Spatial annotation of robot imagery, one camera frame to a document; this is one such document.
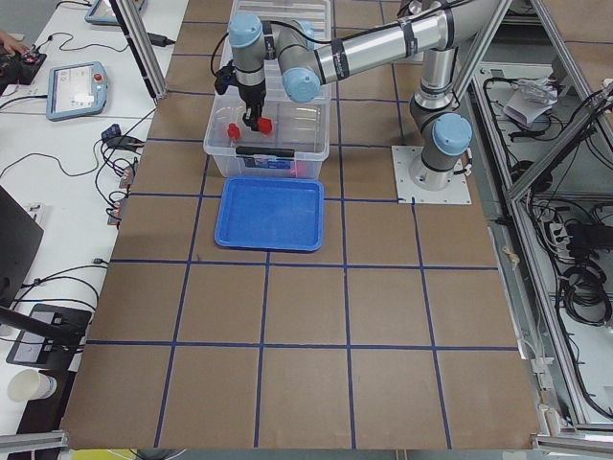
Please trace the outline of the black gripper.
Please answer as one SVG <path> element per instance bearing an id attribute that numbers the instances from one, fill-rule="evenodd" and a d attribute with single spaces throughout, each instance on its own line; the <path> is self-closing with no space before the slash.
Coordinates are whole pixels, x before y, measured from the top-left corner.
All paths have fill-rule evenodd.
<path id="1" fill-rule="evenodd" d="M 248 85 L 239 82 L 238 93 L 246 107 L 245 113 L 242 116 L 242 121 L 250 129 L 261 130 L 262 110 L 266 96 L 265 81 L 262 80 L 255 85 Z"/>

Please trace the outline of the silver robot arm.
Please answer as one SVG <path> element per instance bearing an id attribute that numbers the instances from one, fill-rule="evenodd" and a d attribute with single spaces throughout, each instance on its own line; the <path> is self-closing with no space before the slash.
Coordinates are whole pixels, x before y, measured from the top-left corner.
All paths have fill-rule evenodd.
<path id="1" fill-rule="evenodd" d="M 507 1 L 424 1 L 420 12 L 331 41 L 307 35 L 297 21 L 262 20 L 235 14 L 227 28 L 232 59 L 216 71 L 215 90 L 234 86 L 256 129 L 266 96 L 264 64 L 277 61 L 284 91 L 298 104 L 312 101 L 321 86 L 415 54 L 423 56 L 420 87 L 410 101 L 423 137 L 420 156 L 409 168 L 412 181 L 441 191 L 470 144 L 472 127 L 451 105 L 465 93 L 478 63 L 508 8 Z"/>

